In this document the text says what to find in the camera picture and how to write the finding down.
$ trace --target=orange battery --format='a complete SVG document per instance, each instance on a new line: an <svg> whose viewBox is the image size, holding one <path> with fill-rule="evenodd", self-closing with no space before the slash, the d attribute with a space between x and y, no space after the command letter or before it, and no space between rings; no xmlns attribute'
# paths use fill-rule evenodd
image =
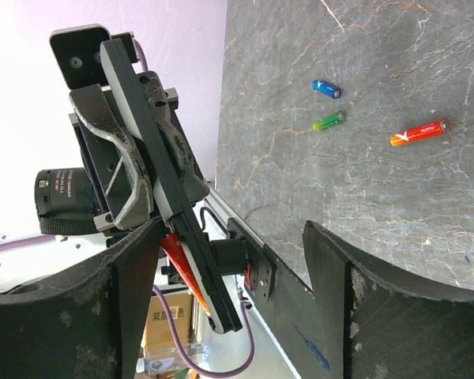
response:
<svg viewBox="0 0 474 379"><path fill-rule="evenodd" d="M450 131L450 124L446 120L437 120L430 124L417 126L416 128L404 130L400 133L392 135L389 142L392 146L400 146L402 144L411 144L424 140L425 138L432 138L441 136Z"/></svg>

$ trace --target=cable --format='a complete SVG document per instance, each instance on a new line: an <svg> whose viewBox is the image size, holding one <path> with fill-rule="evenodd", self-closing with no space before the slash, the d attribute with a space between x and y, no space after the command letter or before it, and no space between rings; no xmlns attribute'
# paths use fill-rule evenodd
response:
<svg viewBox="0 0 474 379"><path fill-rule="evenodd" d="M134 39L134 46L135 46L136 52L139 55L139 60L141 61L142 71L144 72L149 71L148 61L145 58L144 50L142 50L142 46L139 44L139 42L136 39Z"/></svg>
<svg viewBox="0 0 474 379"><path fill-rule="evenodd" d="M19 241L12 241L0 244L0 251L7 249L14 249L16 247L30 246L37 243L48 242L54 240L55 235L37 235L36 237L20 239Z"/></svg>
<svg viewBox="0 0 474 379"><path fill-rule="evenodd" d="M214 214L214 212L212 211L212 209L207 208L207 207L202 207L202 208L200 208L200 220L201 220L201 222L202 222L202 231L204 231L204 229L205 229L205 217L204 217L204 212L207 212L208 214L210 214L211 217L213 218L214 222L218 224L218 227L220 227L220 229L221 229L226 235L228 234L227 228L224 227L223 223L221 223L221 221L217 218L217 216Z"/></svg>
<svg viewBox="0 0 474 379"><path fill-rule="evenodd" d="M168 325L170 326L172 337L174 338L175 346L177 347L177 350L179 351L179 354L181 355L182 360L188 365L188 367L197 371L197 373L199 373L200 375L204 377L215 377L216 379L219 379L219 378L234 377L235 375L239 375L250 366L251 362L253 362L254 339L253 339L253 333L250 327L250 322L247 319L246 305L244 304L243 290L241 288L237 289L237 293L239 295L240 311L243 314L244 325L246 326L247 335L250 338L250 355L247 357L247 360L243 363L242 366L234 370L224 372L224 373L214 373L213 371L204 370L201 367L198 367L194 362L190 360L190 358L188 357L188 355L182 348L181 340L179 339L177 331L175 330L174 319L172 318L171 312L169 310L170 308L168 306L167 299L163 296L163 294L161 293L160 289L157 286L153 286L152 290L158 296L158 299L160 300L162 306L164 306L165 313L167 314Z"/></svg>

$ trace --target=black camera lens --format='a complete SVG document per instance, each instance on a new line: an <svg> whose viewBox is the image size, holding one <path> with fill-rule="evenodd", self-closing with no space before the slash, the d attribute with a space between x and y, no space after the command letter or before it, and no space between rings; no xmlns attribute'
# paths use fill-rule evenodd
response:
<svg viewBox="0 0 474 379"><path fill-rule="evenodd" d="M35 203L40 231L46 235L97 233L93 217L99 215L101 209L83 167L39 172Z"/></svg>

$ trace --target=marble veining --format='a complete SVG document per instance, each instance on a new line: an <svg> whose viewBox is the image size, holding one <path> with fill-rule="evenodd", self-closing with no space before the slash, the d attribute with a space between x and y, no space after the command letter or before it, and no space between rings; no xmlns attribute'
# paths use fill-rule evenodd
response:
<svg viewBox="0 0 474 379"><path fill-rule="evenodd" d="M390 145L439 118L447 135ZM216 187L308 283L314 220L474 289L474 0L229 0Z"/></svg>

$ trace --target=aa battery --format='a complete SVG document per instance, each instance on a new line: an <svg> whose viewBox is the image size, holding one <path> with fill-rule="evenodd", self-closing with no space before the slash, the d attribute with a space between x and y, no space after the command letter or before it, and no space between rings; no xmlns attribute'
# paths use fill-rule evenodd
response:
<svg viewBox="0 0 474 379"><path fill-rule="evenodd" d="M342 94L342 89L326 81L313 81L313 89L330 96L332 99L339 99Z"/></svg>
<svg viewBox="0 0 474 379"><path fill-rule="evenodd" d="M314 130L323 130L332 126L334 124L338 124L339 122L343 122L346 119L346 114L343 111L338 111L337 113L331 114L328 117L319 120L313 124Z"/></svg>
<svg viewBox="0 0 474 379"><path fill-rule="evenodd" d="M425 138L432 138L442 136L450 131L450 124L446 120L437 120L429 124L417 126L416 128L403 130L397 134L392 135L389 142L392 146L401 146L402 144L411 144L424 140Z"/></svg>

